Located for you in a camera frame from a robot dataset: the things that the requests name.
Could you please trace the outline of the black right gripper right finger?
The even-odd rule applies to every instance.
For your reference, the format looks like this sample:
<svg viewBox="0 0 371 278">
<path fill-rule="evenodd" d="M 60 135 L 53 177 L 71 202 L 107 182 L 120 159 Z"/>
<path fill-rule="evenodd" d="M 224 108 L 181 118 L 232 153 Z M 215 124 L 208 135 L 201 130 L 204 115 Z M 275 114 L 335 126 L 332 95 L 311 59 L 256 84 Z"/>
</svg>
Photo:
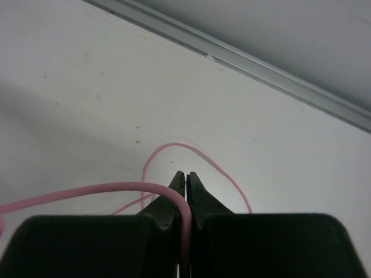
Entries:
<svg viewBox="0 0 371 278">
<path fill-rule="evenodd" d="M 189 173 L 186 186 L 192 277 L 365 277 L 348 232 L 335 217 L 236 214 L 196 173 Z"/>
</svg>

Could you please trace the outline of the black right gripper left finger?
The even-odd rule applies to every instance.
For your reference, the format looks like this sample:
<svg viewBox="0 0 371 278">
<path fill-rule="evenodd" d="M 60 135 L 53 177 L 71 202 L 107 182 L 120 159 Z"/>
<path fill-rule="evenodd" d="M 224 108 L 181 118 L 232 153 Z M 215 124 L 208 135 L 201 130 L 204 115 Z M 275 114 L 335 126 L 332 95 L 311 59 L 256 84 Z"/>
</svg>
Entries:
<svg viewBox="0 0 371 278">
<path fill-rule="evenodd" d="M 6 277 L 184 277 L 183 211 L 159 196 L 136 215 L 39 215 L 5 250 Z"/>
</svg>

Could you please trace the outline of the pink headphones with cable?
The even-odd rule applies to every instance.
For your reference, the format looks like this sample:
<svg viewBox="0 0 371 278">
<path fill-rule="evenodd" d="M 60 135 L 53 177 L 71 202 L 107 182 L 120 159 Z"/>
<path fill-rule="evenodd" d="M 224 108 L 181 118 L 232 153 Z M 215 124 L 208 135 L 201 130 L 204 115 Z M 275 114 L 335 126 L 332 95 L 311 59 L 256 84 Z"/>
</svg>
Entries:
<svg viewBox="0 0 371 278">
<path fill-rule="evenodd" d="M 142 203 L 148 197 L 153 197 L 154 195 L 160 195 L 166 197 L 170 201 L 172 201 L 177 208 L 180 210 L 181 214 L 181 241 L 180 241 L 180 276 L 181 277 L 190 277 L 190 252 L 191 252 L 191 231 L 192 231 L 192 216 L 191 216 L 191 209 L 187 204 L 184 197 L 181 194 L 177 193 L 174 189 L 170 189 L 163 185 L 153 184 L 149 182 L 145 182 L 146 175 L 148 168 L 151 162 L 155 159 L 155 157 L 164 149 L 169 147 L 183 147 L 193 151 L 193 153 L 202 157 L 205 161 L 207 161 L 211 166 L 213 166 L 219 173 L 221 173 L 225 178 L 227 178 L 234 187 L 238 190 L 239 194 L 243 198 L 243 201 L 247 207 L 249 213 L 252 213 L 252 207 L 240 188 L 240 186 L 235 182 L 235 180 L 227 174 L 214 160 L 204 154 L 202 151 L 197 149 L 196 147 L 178 143 L 178 142 L 171 142 L 165 144 L 158 149 L 148 158 L 141 177 L 140 182 L 128 181 L 128 182 L 112 182 L 106 184 L 97 184 L 97 185 L 89 185 L 83 186 L 80 188 L 68 189 L 53 193 L 48 193 L 45 195 L 32 197 L 29 199 L 24 199 L 20 201 L 16 201 L 9 204 L 4 204 L 1 206 L 1 215 L 11 213 L 14 211 L 19 211 L 22 209 L 26 209 L 33 206 L 38 206 L 40 204 L 56 202 L 59 200 L 66 200 L 71 199 L 74 197 L 86 196 L 86 195 L 93 195 L 98 193 L 108 193 L 108 192 L 124 192 L 124 191 L 138 191 L 141 193 L 141 197 L 122 208 L 118 209 L 116 212 L 119 213 L 124 209 L 136 204 Z"/>
</svg>

